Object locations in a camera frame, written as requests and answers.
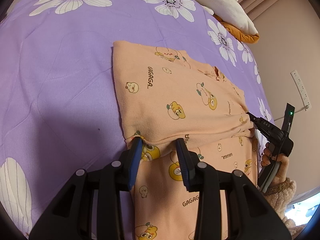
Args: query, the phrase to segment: blue gripper pad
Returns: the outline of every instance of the blue gripper pad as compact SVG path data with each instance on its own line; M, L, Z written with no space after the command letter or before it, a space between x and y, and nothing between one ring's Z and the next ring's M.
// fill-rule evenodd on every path
M141 140L141 138L139 138L139 141L136 145L136 148L135 148L135 151L133 154L133 158L131 161L131 165L129 168L129 181L128 181L129 190L131 190L133 185L136 183L139 163L140 163L140 159L141 159L141 153L142 153L142 140Z

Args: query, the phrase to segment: cartoon character print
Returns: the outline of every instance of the cartoon character print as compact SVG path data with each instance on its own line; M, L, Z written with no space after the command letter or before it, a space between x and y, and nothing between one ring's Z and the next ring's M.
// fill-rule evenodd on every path
M144 137L141 135L141 133L140 133L139 130L137 130L137 131L134 133L134 135L130 136L129 138L126 138L126 140L127 140L127 139L133 140L134 137L138 137L138 136L139 136L142 140L144 140Z
M228 238L228 230L225 230L222 234L222 239L227 239Z
M174 62L176 57L178 57L178 52L174 49L156 47L155 55L164 58L170 62Z
M243 116L240 117L239 119L240 123L246 123L247 121L244 120Z
M182 59L181 59L180 57L176 57L176 59L179 60L180 65L183 65L183 66L188 67L189 69L191 69L191 66L190 66L190 64L187 62L186 58L183 57L181 53L180 53L180 55L181 55L181 58L182 58Z
M174 152L170 153L170 160L172 161L172 164L169 166L169 175L171 179L174 179L176 181L182 181L182 175L181 175L181 169L179 162L174 162L172 159Z
M241 98L241 96L239 95L239 93L237 92L235 87L232 88L232 91L235 92L238 95L239 98Z
M198 148L198 150L199 150L198 158L199 158L200 160L203 160L203 159L204 159L204 156L201 155L200 148L199 148L199 147L197 147L197 148Z
M152 240L157 236L158 228L146 223L143 226L138 226L135 228L135 235L138 237L138 240Z
M127 85L125 86L125 88L129 90L130 93L136 93L139 90L139 86L135 82L132 82L132 83L127 82Z
M175 60L177 60L180 65L191 69L191 66L187 62L186 58L181 54L180 51L176 51L175 49L156 47L155 55L170 62L174 62Z
M204 83L197 83L197 92L202 98L204 105L209 106L211 110L217 108L217 99L216 97L204 87Z
M220 76L222 77L223 82L226 82L226 76L220 71Z
M168 74L172 74L171 70L166 67L163 67L162 70Z
M178 105L176 101L173 101L170 105L167 105L167 109L169 116L174 120L178 120L180 118L183 119L186 117L182 106Z
M245 173L247 176L249 176L250 173L251 173L251 170L250 170L250 168L251 168L251 163L252 163L251 159L247 160L247 161L244 163L244 173Z
M228 105L229 105L229 115L231 115L231 106L230 106L229 101L227 101L227 102L228 102Z
M147 197L148 196L148 188L147 188L147 186L141 186L140 189L139 189L139 192L140 192L142 198Z
M157 146L148 145L143 143L141 159L144 161L152 161L154 159L160 158L160 150Z
M195 239L195 232L196 232L196 231L193 231L193 232L188 236L188 239L189 239L189 240L194 240L194 239Z

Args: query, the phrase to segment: human hand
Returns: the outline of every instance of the human hand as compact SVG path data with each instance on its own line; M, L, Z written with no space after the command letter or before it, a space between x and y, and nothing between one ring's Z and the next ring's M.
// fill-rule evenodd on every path
M271 157L271 152L268 147L269 143L266 143L266 148L263 150L261 166L268 166L270 164L270 160L268 157ZM281 153L278 155L277 162L281 162L281 165L275 177L273 178L270 187L276 187L286 180L287 171L289 168L289 158L285 154Z

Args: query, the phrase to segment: screw head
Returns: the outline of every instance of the screw head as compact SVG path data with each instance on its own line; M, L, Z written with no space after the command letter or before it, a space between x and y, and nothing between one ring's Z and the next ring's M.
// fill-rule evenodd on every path
M240 170L234 170L233 174L236 175L237 177L241 177L243 175L243 172Z
M83 169L79 169L76 171L77 176L82 176L82 175L84 175L84 173L85 173L85 171Z
M119 166L121 165L121 161L113 161L113 162L111 163L111 165L112 165L113 167L119 167Z
M197 166L201 169L204 169L205 167L207 167L207 164L205 162L198 162Z

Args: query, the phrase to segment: black plastic mount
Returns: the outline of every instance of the black plastic mount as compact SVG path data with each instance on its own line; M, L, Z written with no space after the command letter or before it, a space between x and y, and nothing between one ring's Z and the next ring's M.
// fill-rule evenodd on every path
M102 170L76 171L33 227L29 240L91 240L92 201L98 190L97 238L124 240L120 191L135 183L142 152L140 137Z
M189 192L200 192L194 240L221 240L220 190L227 200L228 240L291 240L279 216L242 171L217 171L200 162L181 138L176 148L184 185Z

